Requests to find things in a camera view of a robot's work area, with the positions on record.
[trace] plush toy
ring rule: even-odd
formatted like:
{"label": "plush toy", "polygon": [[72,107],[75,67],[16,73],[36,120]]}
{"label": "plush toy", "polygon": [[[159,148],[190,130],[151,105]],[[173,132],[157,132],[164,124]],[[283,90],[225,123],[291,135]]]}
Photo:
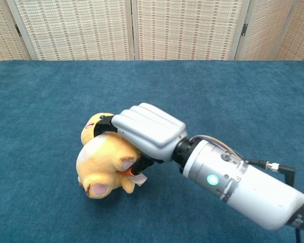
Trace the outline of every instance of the plush toy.
{"label": "plush toy", "polygon": [[114,132],[94,137],[96,123],[110,115],[113,114],[95,114],[81,132],[84,147],[78,155],[76,168],[79,184],[90,198],[104,198],[120,186],[132,193],[135,183],[141,185],[146,180],[143,174],[127,177],[121,173],[140,157],[140,151],[131,143]]}

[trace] robotic hand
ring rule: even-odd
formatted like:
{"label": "robotic hand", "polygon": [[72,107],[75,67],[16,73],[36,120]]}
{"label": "robotic hand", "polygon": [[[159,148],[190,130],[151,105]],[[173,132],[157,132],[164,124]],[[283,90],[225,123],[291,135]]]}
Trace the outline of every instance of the robotic hand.
{"label": "robotic hand", "polygon": [[120,133],[143,156],[128,169],[137,175],[151,166],[174,160],[183,175],[258,225],[275,230],[290,225],[304,230],[304,194],[252,165],[273,171],[290,168],[265,160],[244,160],[224,143],[205,135],[187,137],[183,122],[146,103],[99,122],[95,136]]}

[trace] glowing blue light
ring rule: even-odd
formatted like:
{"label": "glowing blue light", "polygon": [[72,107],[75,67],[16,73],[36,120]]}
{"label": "glowing blue light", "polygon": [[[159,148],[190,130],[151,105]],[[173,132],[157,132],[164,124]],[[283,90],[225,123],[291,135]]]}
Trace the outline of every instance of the glowing blue light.
{"label": "glowing blue light", "polygon": [[208,175],[207,182],[212,186],[216,186],[219,183],[218,176],[213,174]]}

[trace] woven panel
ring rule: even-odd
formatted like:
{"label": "woven panel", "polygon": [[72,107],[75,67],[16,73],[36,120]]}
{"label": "woven panel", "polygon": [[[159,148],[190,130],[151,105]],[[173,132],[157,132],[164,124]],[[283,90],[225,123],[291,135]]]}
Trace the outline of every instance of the woven panel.
{"label": "woven panel", "polygon": [[259,0],[251,17],[241,60],[269,60],[292,0]]}
{"label": "woven panel", "polygon": [[15,2],[38,59],[129,59],[125,0]]}
{"label": "woven panel", "polygon": [[140,59],[227,60],[242,0],[137,0]]}
{"label": "woven panel", "polygon": [[13,28],[14,24],[8,22],[3,7],[0,4],[0,61],[24,59],[13,33]]}
{"label": "woven panel", "polygon": [[304,60],[304,0],[297,6],[276,59]]}

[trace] teal carpet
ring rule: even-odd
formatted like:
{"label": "teal carpet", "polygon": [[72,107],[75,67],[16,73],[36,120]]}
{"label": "teal carpet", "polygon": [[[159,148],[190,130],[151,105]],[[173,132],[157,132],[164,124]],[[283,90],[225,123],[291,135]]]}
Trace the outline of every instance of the teal carpet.
{"label": "teal carpet", "polygon": [[294,242],[155,164],[147,182],[89,199],[80,133],[100,111],[151,103],[246,158],[297,168],[304,192],[304,62],[0,62],[0,242]]}

